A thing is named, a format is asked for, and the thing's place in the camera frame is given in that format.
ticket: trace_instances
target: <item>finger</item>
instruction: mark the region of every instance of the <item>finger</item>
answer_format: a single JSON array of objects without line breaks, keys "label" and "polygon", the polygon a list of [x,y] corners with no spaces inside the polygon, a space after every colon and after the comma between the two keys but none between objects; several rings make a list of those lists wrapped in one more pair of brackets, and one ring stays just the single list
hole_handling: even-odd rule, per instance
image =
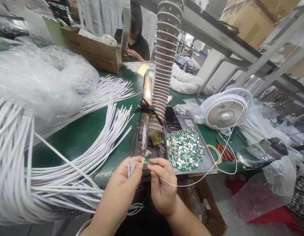
[{"label": "finger", "polygon": [[136,157],[134,157],[134,159],[135,159],[137,162],[142,162],[143,156],[136,156]]},{"label": "finger", "polygon": [[132,175],[130,176],[130,178],[127,180],[127,185],[128,188],[135,191],[136,188],[138,187],[138,185],[141,182],[141,177],[142,177],[142,170],[143,170],[143,165],[144,163],[141,162],[137,168],[134,169]]},{"label": "finger", "polygon": [[154,171],[151,171],[151,192],[157,193],[159,192],[159,189],[160,189],[159,177]]},{"label": "finger", "polygon": [[[118,174],[122,174],[125,177],[128,177],[128,164],[130,164],[130,159],[131,157],[127,157],[126,159],[124,159],[121,164],[119,165],[119,167],[116,169],[116,172]],[[136,168],[140,162],[142,162],[143,157],[142,156],[136,156],[134,157],[134,167]]]},{"label": "finger", "polygon": [[163,167],[159,165],[148,165],[150,171],[155,172],[159,177],[166,180],[167,182],[171,181],[170,175]]},{"label": "finger", "polygon": [[154,165],[160,165],[161,167],[164,167],[164,169],[167,170],[170,175],[175,174],[171,163],[168,160],[165,160],[164,158],[150,159],[150,163],[154,164]]}]

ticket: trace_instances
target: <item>white curtain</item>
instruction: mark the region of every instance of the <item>white curtain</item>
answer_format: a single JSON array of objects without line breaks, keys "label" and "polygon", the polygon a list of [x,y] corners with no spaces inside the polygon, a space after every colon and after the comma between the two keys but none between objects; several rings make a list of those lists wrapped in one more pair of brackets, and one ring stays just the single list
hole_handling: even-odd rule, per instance
[{"label": "white curtain", "polygon": [[[77,6],[81,25],[86,26],[91,32],[100,36],[103,34],[114,36],[117,29],[122,29],[121,0],[78,0]],[[157,17],[143,7],[141,10],[142,36],[149,44],[151,55],[156,35]]]}]

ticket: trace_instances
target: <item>red scissors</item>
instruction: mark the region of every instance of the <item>red scissors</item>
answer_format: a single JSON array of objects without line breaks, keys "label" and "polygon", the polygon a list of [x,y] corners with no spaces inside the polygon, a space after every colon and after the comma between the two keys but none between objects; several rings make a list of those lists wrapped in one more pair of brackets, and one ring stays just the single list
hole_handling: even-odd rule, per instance
[{"label": "red scissors", "polygon": [[220,141],[218,140],[218,138],[216,138],[218,144],[217,144],[217,150],[218,151],[221,151],[221,153],[224,151],[223,155],[221,156],[222,157],[222,160],[223,161],[227,161],[227,157],[231,160],[231,161],[235,161],[235,157],[234,155],[232,154],[231,151],[229,151],[227,148],[225,148],[221,143]]}]

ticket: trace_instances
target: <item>black hair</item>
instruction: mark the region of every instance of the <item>black hair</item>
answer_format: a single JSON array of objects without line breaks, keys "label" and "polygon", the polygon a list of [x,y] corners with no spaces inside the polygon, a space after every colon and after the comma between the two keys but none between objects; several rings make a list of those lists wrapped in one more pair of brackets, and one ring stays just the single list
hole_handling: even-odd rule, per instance
[{"label": "black hair", "polygon": [[130,2],[131,8],[131,34],[135,34],[137,31],[139,32],[139,38],[142,34],[142,11],[139,4],[136,2]]}]

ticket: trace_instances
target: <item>flexible duct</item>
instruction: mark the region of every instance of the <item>flexible duct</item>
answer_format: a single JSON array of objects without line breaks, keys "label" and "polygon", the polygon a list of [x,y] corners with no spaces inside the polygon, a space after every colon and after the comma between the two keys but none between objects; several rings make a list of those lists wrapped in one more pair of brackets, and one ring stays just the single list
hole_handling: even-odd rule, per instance
[{"label": "flexible duct", "polygon": [[130,35],[130,25],[131,25],[130,0],[122,0],[122,12],[123,12],[123,26],[122,26],[122,35],[121,35],[121,50],[123,55],[128,49],[128,41]]},{"label": "flexible duct", "polygon": [[[159,118],[164,121],[184,2],[183,0],[162,1],[158,4],[157,9],[155,81],[152,105]],[[149,129],[150,131],[163,131],[163,127],[155,116],[149,119]]]}]

